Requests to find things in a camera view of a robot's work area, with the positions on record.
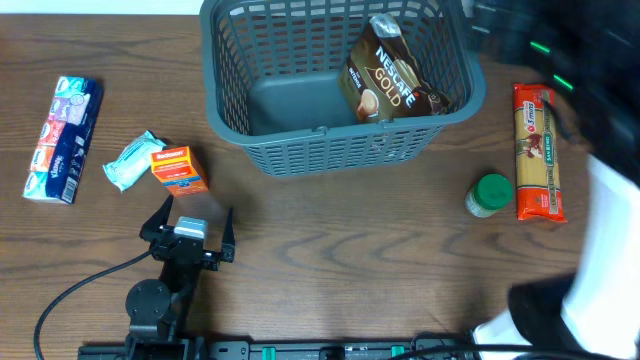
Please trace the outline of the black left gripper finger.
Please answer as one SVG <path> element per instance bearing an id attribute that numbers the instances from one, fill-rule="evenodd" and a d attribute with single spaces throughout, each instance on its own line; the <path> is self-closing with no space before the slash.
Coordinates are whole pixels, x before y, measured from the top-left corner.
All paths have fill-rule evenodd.
<path id="1" fill-rule="evenodd" d="M 155 242 L 163 235 L 163 227 L 167 224 L 174 197 L 169 195 L 160 208 L 142 225 L 139 237 L 146 242 Z"/>
<path id="2" fill-rule="evenodd" d="M 235 251 L 235 235 L 233 230 L 233 209 L 230 208 L 227 213 L 224 232 L 221 242 L 222 252 L 234 252 Z"/>

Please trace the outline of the orange spaghetti pasta packet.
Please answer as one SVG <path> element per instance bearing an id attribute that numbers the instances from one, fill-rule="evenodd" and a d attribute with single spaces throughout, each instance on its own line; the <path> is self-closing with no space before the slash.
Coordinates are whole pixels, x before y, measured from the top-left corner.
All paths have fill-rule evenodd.
<path id="1" fill-rule="evenodd" d="M 541 84 L 513 85 L 517 218 L 566 221 L 557 159 L 555 92 Z"/>

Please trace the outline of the green lid glass jar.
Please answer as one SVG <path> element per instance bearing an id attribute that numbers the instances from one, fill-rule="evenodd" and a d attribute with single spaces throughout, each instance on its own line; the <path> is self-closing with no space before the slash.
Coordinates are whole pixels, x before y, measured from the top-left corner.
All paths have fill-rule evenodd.
<path id="1" fill-rule="evenodd" d="M 465 195 L 467 210 L 478 218 L 487 218 L 502 210 L 513 199 L 509 180 L 500 174 L 483 176 Z"/>

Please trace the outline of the brown Nescafe Gold coffee bag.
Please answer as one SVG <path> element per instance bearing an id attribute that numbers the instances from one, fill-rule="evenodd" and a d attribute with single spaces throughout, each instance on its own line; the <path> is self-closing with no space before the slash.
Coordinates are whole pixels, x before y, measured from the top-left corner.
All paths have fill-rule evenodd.
<path id="1" fill-rule="evenodd" d="M 389 13 L 371 17 L 346 58 L 338 86 L 360 123 L 440 115 L 451 105 L 426 82 Z"/>

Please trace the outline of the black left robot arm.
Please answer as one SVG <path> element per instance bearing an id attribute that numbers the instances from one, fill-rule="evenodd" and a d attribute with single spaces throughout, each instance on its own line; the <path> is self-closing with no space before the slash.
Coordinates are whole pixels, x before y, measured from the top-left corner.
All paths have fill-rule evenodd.
<path id="1" fill-rule="evenodd" d="M 150 256 L 163 263 L 156 279 L 146 279 L 129 291 L 125 308 L 130 317 L 127 359 L 207 359 L 204 338 L 184 333 L 187 315 L 203 270 L 217 271 L 234 261 L 236 240 L 233 211 L 226 212 L 221 248 L 207 250 L 208 223 L 182 216 L 168 224 L 174 197 L 142 225 L 140 237 L 149 243 Z"/>

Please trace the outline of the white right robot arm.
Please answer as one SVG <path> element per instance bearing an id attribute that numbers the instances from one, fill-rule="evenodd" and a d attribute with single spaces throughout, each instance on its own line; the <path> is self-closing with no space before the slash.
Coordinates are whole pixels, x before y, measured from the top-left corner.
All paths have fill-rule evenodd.
<path id="1" fill-rule="evenodd" d="M 639 355 L 639 5 L 478 1 L 472 45 L 538 71 L 573 108 L 559 125 L 589 150 L 589 217 L 576 272 L 512 287 L 477 326 L 478 359 Z"/>

